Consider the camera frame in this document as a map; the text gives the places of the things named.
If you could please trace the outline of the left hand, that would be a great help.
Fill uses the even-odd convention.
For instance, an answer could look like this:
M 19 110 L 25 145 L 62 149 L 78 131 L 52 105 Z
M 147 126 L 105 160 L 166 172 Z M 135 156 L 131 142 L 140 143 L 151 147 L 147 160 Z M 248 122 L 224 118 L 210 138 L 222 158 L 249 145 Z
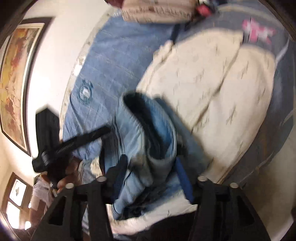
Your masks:
M 81 178 L 79 174 L 79 166 L 80 166 L 81 160 L 73 157 L 66 168 L 66 176 L 61 179 L 57 184 L 57 193 L 60 193 L 68 183 L 73 183 L 75 186 L 81 184 Z

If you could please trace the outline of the left forearm dark sleeve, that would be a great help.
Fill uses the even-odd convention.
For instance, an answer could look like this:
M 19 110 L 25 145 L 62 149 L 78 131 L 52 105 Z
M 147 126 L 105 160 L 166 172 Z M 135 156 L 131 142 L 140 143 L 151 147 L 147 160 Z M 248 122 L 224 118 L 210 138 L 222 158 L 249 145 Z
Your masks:
M 39 224 L 44 214 L 54 199 L 47 173 L 39 174 L 34 180 L 32 196 L 30 200 L 29 222 L 31 227 Z

